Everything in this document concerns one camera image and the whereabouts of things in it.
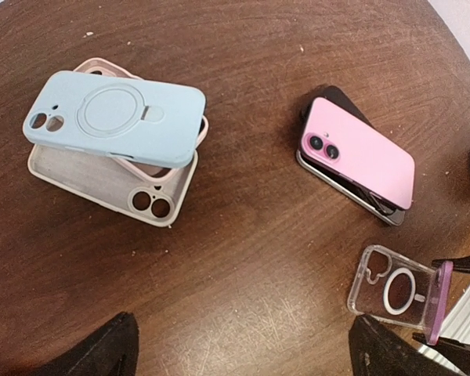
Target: brown wooden table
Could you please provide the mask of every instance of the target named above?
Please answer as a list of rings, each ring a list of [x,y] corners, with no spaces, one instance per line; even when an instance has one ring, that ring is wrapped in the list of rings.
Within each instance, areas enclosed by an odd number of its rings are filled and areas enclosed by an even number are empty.
[[[470,63],[426,1],[374,3],[1,4],[0,374],[121,310],[140,325],[139,375],[349,374],[345,302],[364,247],[425,264],[470,255]],[[211,130],[171,229],[27,170],[34,98],[94,56],[208,97]],[[414,156],[401,227],[295,161],[300,98],[323,83]]]

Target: phone camera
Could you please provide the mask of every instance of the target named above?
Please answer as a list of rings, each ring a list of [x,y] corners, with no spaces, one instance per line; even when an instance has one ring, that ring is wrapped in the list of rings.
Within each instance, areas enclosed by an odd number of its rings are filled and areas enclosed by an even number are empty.
[[[312,136],[309,142],[310,146],[315,150],[321,150],[324,147],[324,142],[320,137]]]
[[[330,159],[338,159],[339,157],[339,150],[334,145],[329,145],[326,147],[326,154]]]

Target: transparent phone case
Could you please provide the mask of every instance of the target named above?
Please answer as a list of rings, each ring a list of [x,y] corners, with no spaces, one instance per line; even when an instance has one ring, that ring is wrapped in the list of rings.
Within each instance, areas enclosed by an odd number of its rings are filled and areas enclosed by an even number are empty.
[[[381,245],[371,245],[360,260],[348,308],[356,315],[423,330],[427,342],[435,344],[452,269],[452,262],[431,269]]]

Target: phone case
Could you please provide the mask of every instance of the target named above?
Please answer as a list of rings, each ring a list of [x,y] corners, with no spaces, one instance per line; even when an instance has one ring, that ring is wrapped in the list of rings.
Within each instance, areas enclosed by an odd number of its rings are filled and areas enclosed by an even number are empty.
[[[360,260],[348,308],[356,315],[423,330],[427,343],[435,345],[452,272],[452,262],[431,269],[381,245],[371,245]]]
[[[44,146],[181,168],[193,157],[205,109],[195,88],[61,71],[41,90],[23,133]]]
[[[344,181],[332,172],[316,169],[313,163],[303,158],[300,150],[296,150],[296,159],[306,171],[311,172],[317,178],[323,180],[339,192],[343,193],[364,209],[367,209],[371,214],[376,215],[381,221],[388,223],[391,226],[400,226],[402,224],[405,216],[404,211],[395,210],[390,215],[384,215],[379,212],[373,204],[370,204],[369,200],[358,186],[355,186],[348,181]]]
[[[316,149],[312,143],[317,142]],[[412,204],[414,160],[405,150],[341,107],[316,98],[300,142],[310,160],[407,210]]]
[[[94,57],[89,60],[86,60],[84,63],[80,64],[77,68],[75,68],[74,71],[90,74],[101,74],[104,76],[111,77],[124,77],[142,80],[141,77],[131,74],[128,70],[99,57]],[[197,137],[197,147],[202,143],[202,141],[204,141],[208,130],[209,121],[205,116],[203,116],[201,122],[201,130]],[[179,171],[178,168],[162,168],[150,164],[128,161],[127,159],[123,158],[115,158],[115,161],[138,178],[157,185],[161,185],[167,182]]]
[[[307,103],[300,111],[299,117],[301,120],[300,127],[302,128],[308,117],[309,109],[313,100],[316,97],[322,97],[330,102],[341,107],[343,110],[348,111],[356,118],[360,119],[364,123],[372,127],[369,120],[360,112],[358,107],[350,100],[350,98],[337,86],[334,85],[321,85],[317,89],[313,90],[308,97],[310,102]],[[401,211],[393,206],[386,206],[388,203],[379,201],[376,197],[372,197],[371,194],[355,184],[343,179],[341,176],[321,167],[319,164],[306,159],[301,152],[296,152],[296,159],[298,163],[307,171],[311,172],[319,179],[333,186],[336,190],[344,193],[348,198],[354,200],[357,204],[366,208],[369,212],[376,215],[382,221],[389,225],[399,226],[402,224],[405,211]]]
[[[198,155],[162,186],[136,177],[108,157],[35,145],[28,169],[77,196],[142,222],[166,227],[177,219]]]

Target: white magnetic ring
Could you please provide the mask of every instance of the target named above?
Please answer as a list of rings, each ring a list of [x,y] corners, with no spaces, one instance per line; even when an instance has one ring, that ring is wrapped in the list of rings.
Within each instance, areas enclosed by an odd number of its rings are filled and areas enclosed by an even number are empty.
[[[410,280],[410,296],[407,299],[406,304],[404,304],[399,309],[394,309],[389,302],[389,291],[390,287],[392,286],[393,280],[395,280],[400,274],[405,274],[409,277]],[[388,280],[386,281],[385,290],[383,291],[383,304],[385,305],[385,309],[388,313],[393,316],[402,315],[404,312],[407,311],[410,304],[414,300],[414,296],[416,295],[416,280],[414,279],[414,274],[408,268],[398,268],[395,272],[393,272]]]

